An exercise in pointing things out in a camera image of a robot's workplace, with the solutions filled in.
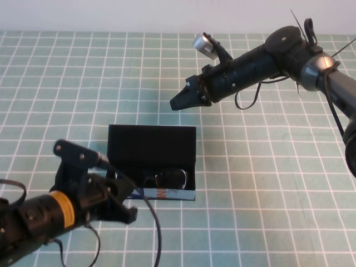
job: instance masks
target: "black cable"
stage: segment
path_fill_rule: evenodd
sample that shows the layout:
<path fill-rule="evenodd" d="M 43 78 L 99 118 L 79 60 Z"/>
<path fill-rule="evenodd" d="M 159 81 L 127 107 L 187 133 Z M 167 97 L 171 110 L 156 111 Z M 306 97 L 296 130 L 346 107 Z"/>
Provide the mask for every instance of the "black cable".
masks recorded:
<path fill-rule="evenodd" d="M 85 225 L 85 228 L 88 228 L 90 230 L 92 230 L 94 232 L 94 234 L 96 235 L 96 237 L 98 238 L 98 251 L 96 253 L 96 256 L 93 260 L 93 262 L 89 265 L 89 267 L 93 267 L 94 264 L 96 263 L 98 257 L 99 257 L 99 253 L 100 253 L 100 247 L 101 247 L 101 242 L 100 242 L 100 237 L 99 237 L 99 234 L 98 232 L 93 228 L 93 226 L 91 226 L 90 224 L 88 225 Z M 61 253 L 61 262 L 62 262 L 62 266 L 63 267 L 66 267 L 66 264 L 65 264 L 65 261 L 63 260 L 63 244 L 62 244 L 62 241 L 60 239 L 53 239 L 51 240 L 49 243 L 57 243 L 58 246 L 60 246 L 60 253 Z"/>
<path fill-rule="evenodd" d="M 295 18 L 296 22 L 298 23 L 298 26 L 299 26 L 299 28 L 300 28 L 300 30 L 301 30 L 303 36 L 304 36 L 305 41 L 308 42 L 308 41 L 306 40 L 305 34 L 304 34 L 304 32 L 303 32 L 303 29 L 301 28 L 301 25 L 299 24 L 299 21 L 297 20 L 297 18 L 296 18 L 296 16 L 294 15 L 293 11 L 292 11 L 292 10 L 290 10 L 290 11 L 291 11 L 291 13 L 293 14 L 293 17 Z"/>
<path fill-rule="evenodd" d="M 341 134 L 341 137 L 344 136 L 344 129 L 343 129 L 343 126 L 341 125 L 341 122 L 339 120 L 339 117 L 335 111 L 335 108 L 334 108 L 334 105 L 333 105 L 333 101 L 332 101 L 332 97 L 331 97 L 331 94 L 330 94 L 330 88 L 329 88 L 329 82 L 328 82 L 328 75 L 330 73 L 332 73 L 334 71 L 334 68 L 330 68 L 330 69 L 327 69 L 323 72 L 323 80 L 324 80 L 324 86 L 325 86 L 325 91 L 327 92 L 326 94 L 326 97 L 327 97 L 327 100 L 328 100 L 328 104 L 329 104 L 329 107 L 330 107 L 330 110 L 334 116 L 334 119 L 335 119 L 335 122 L 338 126 L 338 129 L 339 129 L 339 132 Z"/>
<path fill-rule="evenodd" d="M 155 209 L 152 207 L 152 205 L 149 202 L 148 198 L 145 195 L 143 195 L 143 193 L 141 192 L 140 188 L 130 178 L 128 178 L 120 170 L 116 170 L 111 165 L 109 165 L 108 169 L 110 169 L 111 171 L 114 171 L 117 174 L 117 176 L 121 176 L 122 178 L 124 178 L 137 192 L 139 192 L 139 194 L 141 195 L 143 200 L 146 202 L 147 206 L 150 208 L 151 213 L 152 213 L 153 217 L 155 218 L 155 222 L 156 222 L 156 226 L 157 226 L 158 249 L 157 249 L 157 257 L 156 257 L 156 261 L 155 261 L 154 267 L 158 267 L 158 265 L 160 263 L 160 259 L 161 259 L 161 252 L 162 252 L 162 233 L 161 233 L 160 221 L 159 221 L 158 216 L 157 216 L 157 214 L 155 212 Z"/>
<path fill-rule="evenodd" d="M 17 186 L 17 187 L 20 187 L 23 190 L 23 193 L 22 193 L 21 197 L 18 200 L 16 200 L 15 202 L 9 204 L 8 206 L 6 206 L 2 210 L 0 210 L 0 215 L 3 215 L 5 213 L 7 213 L 7 212 L 19 207 L 24 202 L 24 200 L 26 198 L 26 195 L 27 195 L 27 191 L 26 191 L 25 185 L 20 183 L 20 182 L 17 182 L 17 181 L 0 179 L 0 184 Z"/>
<path fill-rule="evenodd" d="M 258 94 L 259 94 L 259 92 L 260 92 L 262 83 L 264 83 L 264 84 L 269 84 L 269 83 L 281 82 L 281 81 L 287 80 L 288 78 L 289 78 L 289 77 L 284 77 L 284 78 L 281 78 L 281 79 L 278 79 L 278 80 L 275 80 L 275 81 L 260 82 L 260 83 L 258 84 L 258 86 L 257 86 L 255 98 L 254 98 L 252 104 L 251 104 L 250 106 L 248 106 L 248 107 L 245 107 L 245 108 L 240 107 L 240 105 L 239 105 L 239 103 L 238 103 L 238 95 L 239 95 L 239 92 L 240 92 L 240 91 L 237 92 L 237 93 L 235 94 L 235 105 L 236 105 L 236 107 L 237 107 L 238 109 L 240 109 L 240 110 L 247 110 L 248 108 L 252 107 L 252 106 L 256 103 L 256 101 L 257 101 Z"/>
<path fill-rule="evenodd" d="M 347 45 L 345 45 L 343 48 L 341 48 L 338 52 L 336 52 L 335 54 L 332 55 L 332 57 L 336 56 L 338 53 L 340 53 L 342 50 L 344 50 L 345 48 L 347 48 L 350 44 L 352 44 L 354 41 L 356 41 L 356 38 L 353 39 L 351 42 L 349 42 Z"/>

